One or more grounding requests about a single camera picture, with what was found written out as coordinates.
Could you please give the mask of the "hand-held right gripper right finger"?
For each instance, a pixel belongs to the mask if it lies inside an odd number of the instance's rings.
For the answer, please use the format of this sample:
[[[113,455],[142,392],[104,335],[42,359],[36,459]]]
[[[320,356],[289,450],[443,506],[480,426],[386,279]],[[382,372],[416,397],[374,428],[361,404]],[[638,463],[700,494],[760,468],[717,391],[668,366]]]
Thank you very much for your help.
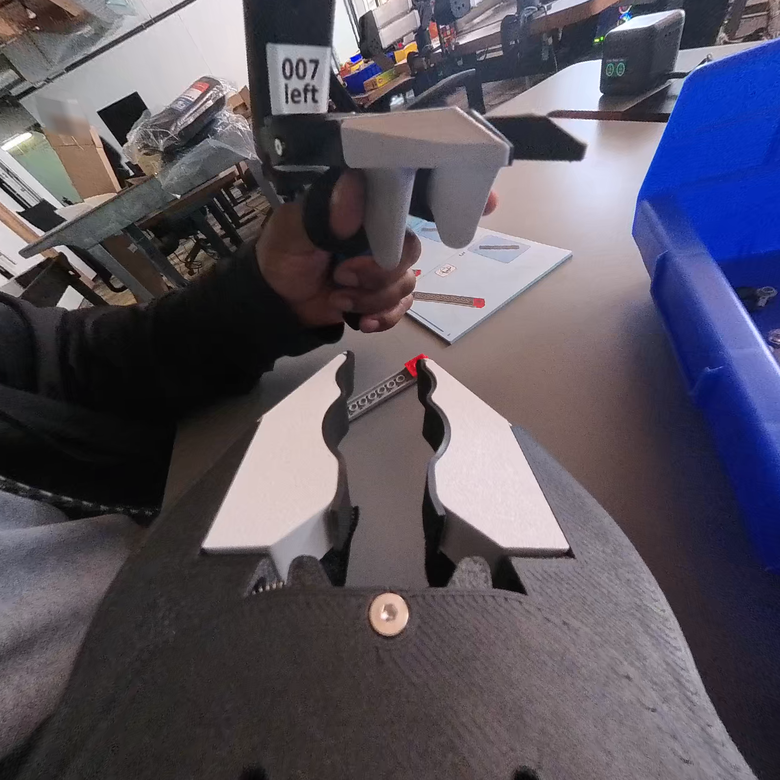
[[[571,544],[512,424],[430,358],[416,363],[431,448],[423,503],[427,583],[445,587],[467,559],[487,583],[522,588],[513,559],[566,559]]]

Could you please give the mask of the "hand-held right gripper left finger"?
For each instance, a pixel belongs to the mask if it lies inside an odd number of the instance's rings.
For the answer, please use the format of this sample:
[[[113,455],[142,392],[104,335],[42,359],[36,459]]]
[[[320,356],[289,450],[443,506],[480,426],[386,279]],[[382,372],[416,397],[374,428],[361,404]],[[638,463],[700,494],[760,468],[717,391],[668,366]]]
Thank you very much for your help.
[[[350,351],[338,354],[261,417],[201,551],[262,555],[282,580],[308,556],[345,584],[358,511],[340,444],[354,363]]]

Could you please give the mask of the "long grey brick plate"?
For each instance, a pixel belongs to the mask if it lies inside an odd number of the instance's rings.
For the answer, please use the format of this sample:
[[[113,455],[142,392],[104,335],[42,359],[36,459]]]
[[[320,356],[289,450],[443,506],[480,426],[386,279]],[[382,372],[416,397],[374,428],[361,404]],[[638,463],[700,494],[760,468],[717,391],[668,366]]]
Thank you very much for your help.
[[[415,387],[415,385],[416,375],[408,367],[404,367],[399,372],[394,372],[371,388],[356,393],[348,400],[348,422],[352,424],[379,405],[386,403],[389,399],[394,398],[406,389]]]

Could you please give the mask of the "person's left forearm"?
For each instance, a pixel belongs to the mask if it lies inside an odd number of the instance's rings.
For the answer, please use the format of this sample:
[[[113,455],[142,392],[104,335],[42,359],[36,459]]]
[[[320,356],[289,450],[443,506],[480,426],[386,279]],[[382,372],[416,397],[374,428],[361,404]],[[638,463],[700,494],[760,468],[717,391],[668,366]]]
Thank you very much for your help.
[[[145,521],[181,420],[343,332],[304,326],[248,252],[147,304],[66,310],[2,293],[2,493]]]

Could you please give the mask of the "grey desk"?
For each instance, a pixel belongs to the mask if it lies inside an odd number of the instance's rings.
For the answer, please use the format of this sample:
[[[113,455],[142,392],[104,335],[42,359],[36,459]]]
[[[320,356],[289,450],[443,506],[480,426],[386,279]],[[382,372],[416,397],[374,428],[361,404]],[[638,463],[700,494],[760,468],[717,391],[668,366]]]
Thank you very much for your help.
[[[664,126],[561,122],[580,162],[516,162],[482,221],[572,258],[446,346],[410,317],[280,360],[259,388],[188,421],[175,444],[174,502],[259,415],[337,352],[356,390],[425,353],[520,424],[594,496],[664,591],[732,739],[778,778],[778,574],[755,556],[707,427],[692,404],[632,236],[637,195]]]

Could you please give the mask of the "person's left hand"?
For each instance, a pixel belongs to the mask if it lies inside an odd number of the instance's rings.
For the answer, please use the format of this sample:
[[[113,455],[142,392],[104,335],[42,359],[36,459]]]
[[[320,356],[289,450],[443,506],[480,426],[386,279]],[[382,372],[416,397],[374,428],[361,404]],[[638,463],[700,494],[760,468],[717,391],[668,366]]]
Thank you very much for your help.
[[[260,273],[306,327],[346,323],[356,315],[364,334],[395,327],[414,302],[414,268],[421,255],[418,236],[407,230],[395,268],[381,268],[370,255],[333,265],[304,226],[303,199],[278,208],[256,246]]]

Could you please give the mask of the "row of colourful small bins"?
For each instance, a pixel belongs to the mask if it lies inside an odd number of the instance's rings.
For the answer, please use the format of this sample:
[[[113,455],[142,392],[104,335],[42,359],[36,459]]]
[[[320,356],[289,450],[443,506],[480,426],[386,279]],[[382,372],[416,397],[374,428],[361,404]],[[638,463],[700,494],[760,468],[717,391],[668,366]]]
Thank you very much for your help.
[[[361,55],[355,55],[341,66],[338,76],[347,92],[352,95],[372,92],[383,88],[395,79],[408,76],[410,67],[406,64],[407,58],[416,53],[418,53],[418,47],[415,42],[410,43],[404,49],[393,50],[388,56],[393,67],[387,71],[383,71],[375,62],[365,60]]]

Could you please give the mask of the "grey background table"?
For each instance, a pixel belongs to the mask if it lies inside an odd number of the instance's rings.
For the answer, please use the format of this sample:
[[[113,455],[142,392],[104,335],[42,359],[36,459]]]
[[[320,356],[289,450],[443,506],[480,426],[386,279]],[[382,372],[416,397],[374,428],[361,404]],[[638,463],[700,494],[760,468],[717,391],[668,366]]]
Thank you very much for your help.
[[[619,1],[557,1],[546,5],[546,10],[535,13],[531,20],[531,34],[548,34],[598,17],[607,9],[620,5]],[[454,53],[458,56],[476,54],[502,43],[502,20],[516,11],[516,2],[503,2],[469,24],[457,24]]]

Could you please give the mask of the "plastic-wrapped dark bundle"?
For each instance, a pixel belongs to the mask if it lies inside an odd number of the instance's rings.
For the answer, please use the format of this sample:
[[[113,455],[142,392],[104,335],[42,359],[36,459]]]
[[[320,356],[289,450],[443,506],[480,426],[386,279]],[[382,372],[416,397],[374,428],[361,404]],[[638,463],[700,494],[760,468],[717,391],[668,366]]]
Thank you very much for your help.
[[[235,162],[256,159],[249,91],[214,76],[194,81],[156,114],[133,124],[122,147],[144,173],[173,181],[203,166],[213,155]]]

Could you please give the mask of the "black box device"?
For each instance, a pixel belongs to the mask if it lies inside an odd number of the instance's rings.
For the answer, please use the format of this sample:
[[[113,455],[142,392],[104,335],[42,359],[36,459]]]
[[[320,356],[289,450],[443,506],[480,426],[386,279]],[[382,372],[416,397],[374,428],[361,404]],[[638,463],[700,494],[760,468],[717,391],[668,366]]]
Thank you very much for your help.
[[[628,97],[666,83],[675,71],[686,14],[682,9],[641,15],[606,34],[600,93]]]

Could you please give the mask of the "pale blue instruction booklet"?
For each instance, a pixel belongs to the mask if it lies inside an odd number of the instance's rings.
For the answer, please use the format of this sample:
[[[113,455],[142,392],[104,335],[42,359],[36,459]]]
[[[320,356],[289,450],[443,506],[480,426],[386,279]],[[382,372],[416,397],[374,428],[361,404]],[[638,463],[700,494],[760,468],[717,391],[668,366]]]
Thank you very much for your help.
[[[572,257],[551,247],[479,227],[463,249],[445,245],[430,221],[408,218],[421,255],[409,316],[448,345],[506,307]]]

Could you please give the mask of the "dark monitor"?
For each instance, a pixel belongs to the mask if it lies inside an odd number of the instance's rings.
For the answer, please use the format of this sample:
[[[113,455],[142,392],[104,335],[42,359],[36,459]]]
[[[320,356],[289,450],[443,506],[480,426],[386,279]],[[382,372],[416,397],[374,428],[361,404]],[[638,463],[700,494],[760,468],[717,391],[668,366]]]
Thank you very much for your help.
[[[142,96],[134,91],[99,109],[97,115],[119,146],[123,147],[127,143],[128,133],[146,111],[147,105]]]

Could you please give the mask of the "blue plastic bin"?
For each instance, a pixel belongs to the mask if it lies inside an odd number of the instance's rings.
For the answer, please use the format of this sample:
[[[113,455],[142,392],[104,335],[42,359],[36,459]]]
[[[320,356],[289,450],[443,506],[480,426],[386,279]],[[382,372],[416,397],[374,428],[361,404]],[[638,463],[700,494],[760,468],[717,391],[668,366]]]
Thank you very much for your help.
[[[779,41],[694,70],[637,197],[633,239],[756,554],[779,566]]]

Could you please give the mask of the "cardboard box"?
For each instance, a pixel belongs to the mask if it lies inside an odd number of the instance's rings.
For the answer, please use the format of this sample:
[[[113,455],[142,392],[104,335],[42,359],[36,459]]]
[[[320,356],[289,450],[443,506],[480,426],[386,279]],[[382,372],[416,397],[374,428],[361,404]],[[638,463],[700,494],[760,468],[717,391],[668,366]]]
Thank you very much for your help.
[[[83,200],[122,190],[94,127],[87,123],[77,125],[75,135],[48,128],[43,132]]]

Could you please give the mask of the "grey metal workbench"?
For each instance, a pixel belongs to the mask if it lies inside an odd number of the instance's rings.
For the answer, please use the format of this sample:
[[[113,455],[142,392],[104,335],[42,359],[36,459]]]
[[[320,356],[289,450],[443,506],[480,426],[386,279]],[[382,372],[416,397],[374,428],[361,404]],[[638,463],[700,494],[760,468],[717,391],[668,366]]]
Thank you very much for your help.
[[[102,244],[105,239],[126,236],[172,288],[187,285],[186,279],[163,257],[141,229],[141,223],[168,206],[183,209],[190,200],[199,204],[215,181],[244,159],[224,143],[205,141],[174,165],[105,200],[42,236],[33,234],[22,258],[42,255],[57,247],[84,249],[140,301],[155,297],[131,271],[124,268]]]

